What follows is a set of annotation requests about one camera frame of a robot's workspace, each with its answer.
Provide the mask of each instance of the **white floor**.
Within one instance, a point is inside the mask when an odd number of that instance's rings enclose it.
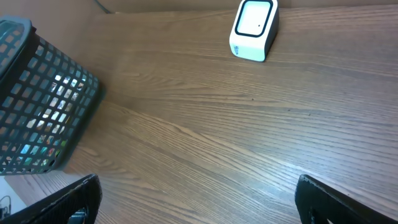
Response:
[[[7,181],[4,179],[4,176],[0,176],[0,199],[7,195],[11,198],[11,214],[26,208],[25,203],[19,198],[10,185],[8,185]],[[4,198],[0,203],[1,208],[8,207],[8,205],[8,198]]]

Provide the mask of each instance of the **small printed logo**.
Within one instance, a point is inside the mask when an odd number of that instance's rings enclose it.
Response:
[[[238,55],[239,54],[239,47],[238,46],[234,46],[234,50],[235,50],[236,55]]]

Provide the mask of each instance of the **plastic basket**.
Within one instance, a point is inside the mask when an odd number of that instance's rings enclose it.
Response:
[[[0,175],[64,166],[101,98],[98,79],[35,30],[0,17]]]

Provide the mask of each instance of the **wooden tabletop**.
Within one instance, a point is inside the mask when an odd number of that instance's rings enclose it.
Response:
[[[99,173],[102,222],[300,223],[300,174],[398,219],[398,6],[282,9],[264,63],[230,52],[235,14],[87,30],[108,92],[65,172]]]

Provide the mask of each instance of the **wooden table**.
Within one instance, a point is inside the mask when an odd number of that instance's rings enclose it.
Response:
[[[398,219],[398,6],[282,9],[265,63],[230,52],[235,13],[87,30],[108,92],[65,172],[99,174],[98,223],[299,223],[300,174]]]

